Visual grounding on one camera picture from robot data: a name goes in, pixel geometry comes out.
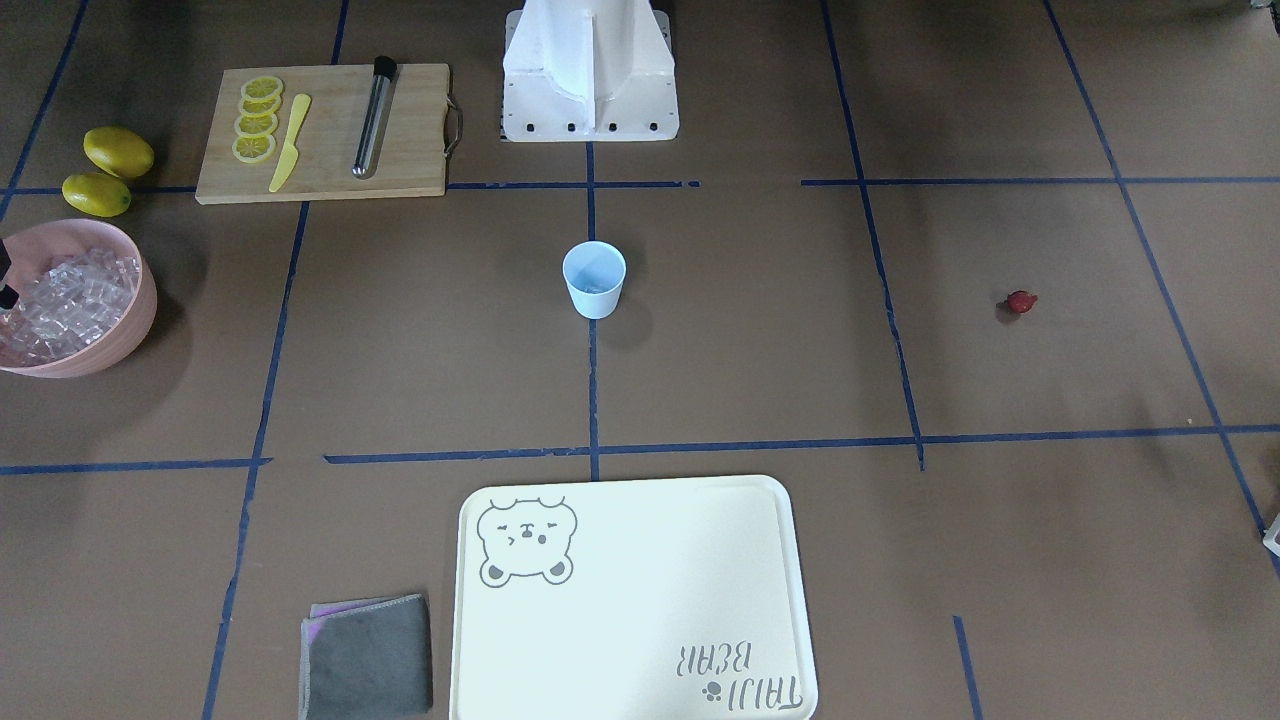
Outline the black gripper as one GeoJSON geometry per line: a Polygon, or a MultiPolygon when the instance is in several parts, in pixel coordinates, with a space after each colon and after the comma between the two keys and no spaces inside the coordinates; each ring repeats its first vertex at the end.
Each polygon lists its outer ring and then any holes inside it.
{"type": "Polygon", "coordinates": [[[0,246],[0,277],[1,277],[1,291],[0,291],[0,309],[3,311],[10,311],[18,302],[20,293],[12,286],[6,278],[13,268],[13,260],[4,245],[0,246]]]}

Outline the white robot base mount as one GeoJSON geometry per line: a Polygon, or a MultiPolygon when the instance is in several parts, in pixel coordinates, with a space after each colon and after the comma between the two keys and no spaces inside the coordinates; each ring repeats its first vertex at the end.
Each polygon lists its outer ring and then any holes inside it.
{"type": "Polygon", "coordinates": [[[649,1],[526,1],[506,17],[500,136],[515,143],[678,136],[669,17],[649,1]]]}

